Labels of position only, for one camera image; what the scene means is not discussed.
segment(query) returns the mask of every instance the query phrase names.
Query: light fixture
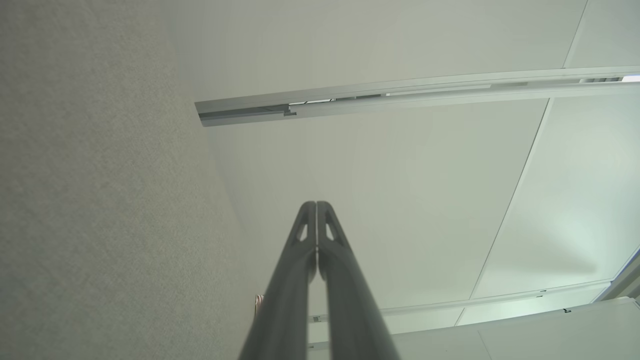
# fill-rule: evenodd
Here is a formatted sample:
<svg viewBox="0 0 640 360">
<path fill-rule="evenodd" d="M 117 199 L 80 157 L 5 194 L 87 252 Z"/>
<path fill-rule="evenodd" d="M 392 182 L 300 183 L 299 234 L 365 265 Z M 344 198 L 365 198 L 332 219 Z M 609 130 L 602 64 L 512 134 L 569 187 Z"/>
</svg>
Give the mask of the light fixture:
<svg viewBox="0 0 640 360">
<path fill-rule="evenodd" d="M 623 83 L 635 83 L 637 81 L 640 81 L 640 75 L 627 75 L 622 78 Z"/>
</svg>

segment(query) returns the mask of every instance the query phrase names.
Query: textured wall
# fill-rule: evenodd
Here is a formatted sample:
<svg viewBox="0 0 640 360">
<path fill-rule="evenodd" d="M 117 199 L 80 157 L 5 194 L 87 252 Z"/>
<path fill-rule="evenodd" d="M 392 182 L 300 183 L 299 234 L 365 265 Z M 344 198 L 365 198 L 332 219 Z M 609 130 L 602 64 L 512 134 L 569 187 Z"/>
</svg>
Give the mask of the textured wall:
<svg viewBox="0 0 640 360">
<path fill-rule="evenodd" d="M 150 1 L 0 4 L 0 359 L 233 359 L 248 244 Z"/>
</svg>

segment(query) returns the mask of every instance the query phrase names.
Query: ceiling panel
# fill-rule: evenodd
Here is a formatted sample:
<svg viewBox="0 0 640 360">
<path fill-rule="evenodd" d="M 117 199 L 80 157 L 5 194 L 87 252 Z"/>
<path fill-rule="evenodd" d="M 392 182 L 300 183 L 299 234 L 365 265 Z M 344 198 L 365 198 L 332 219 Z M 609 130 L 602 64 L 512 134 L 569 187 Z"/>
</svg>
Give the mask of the ceiling panel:
<svg viewBox="0 0 640 360">
<path fill-rule="evenodd" d="M 333 204 L 380 308 L 465 300 L 546 100 L 206 129 L 267 285 L 300 205 Z M 326 314 L 324 283 L 310 315 Z"/>
<path fill-rule="evenodd" d="M 547 311 L 585 305 L 592 302 L 603 289 L 604 287 L 555 294 L 550 293 L 548 295 L 540 295 L 540 297 L 533 299 L 467 307 L 458 325 L 515 318 L 518 316 L 545 313 Z"/>
<path fill-rule="evenodd" d="M 590 0 L 567 67 L 640 65 L 640 1 Z"/>
<path fill-rule="evenodd" d="M 586 0 L 166 1 L 195 101 L 563 66 Z"/>
<path fill-rule="evenodd" d="M 612 279 L 640 245 L 640 97 L 555 99 L 475 298 Z"/>
</svg>

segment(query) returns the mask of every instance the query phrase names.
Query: ceiling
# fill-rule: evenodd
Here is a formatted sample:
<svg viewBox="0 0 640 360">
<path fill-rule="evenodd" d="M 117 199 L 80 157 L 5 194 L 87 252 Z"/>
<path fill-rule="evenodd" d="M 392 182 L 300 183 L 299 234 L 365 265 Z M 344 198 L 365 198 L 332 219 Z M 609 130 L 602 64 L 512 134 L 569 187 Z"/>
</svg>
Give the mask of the ceiling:
<svg viewBox="0 0 640 360">
<path fill-rule="evenodd" d="M 640 65 L 632 0 L 189 0 L 167 9 L 194 101 Z M 390 331 L 409 332 L 593 301 L 640 246 L 639 104 L 638 95 L 484 102 L 204 131 L 262 254 L 255 277 L 265 287 L 300 204 L 328 200 L 380 308 L 576 289 L 385 317 Z M 319 279 L 309 313 L 326 314 Z M 326 324 L 313 326 L 310 341 L 326 340 Z"/>
</svg>

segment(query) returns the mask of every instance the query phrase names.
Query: cutout hole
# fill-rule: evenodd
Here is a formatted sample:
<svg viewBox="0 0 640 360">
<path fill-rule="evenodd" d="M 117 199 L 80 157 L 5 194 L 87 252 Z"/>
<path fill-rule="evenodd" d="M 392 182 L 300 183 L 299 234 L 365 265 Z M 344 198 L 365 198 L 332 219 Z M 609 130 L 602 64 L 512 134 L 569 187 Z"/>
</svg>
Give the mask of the cutout hole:
<svg viewBox="0 0 640 360">
<path fill-rule="evenodd" d="M 331 231 L 329 224 L 326 225 L 326 238 L 333 241 L 333 231 Z"/>
<path fill-rule="evenodd" d="M 298 229 L 298 240 L 303 241 L 307 238 L 307 225 L 305 224 L 302 228 Z"/>
</svg>

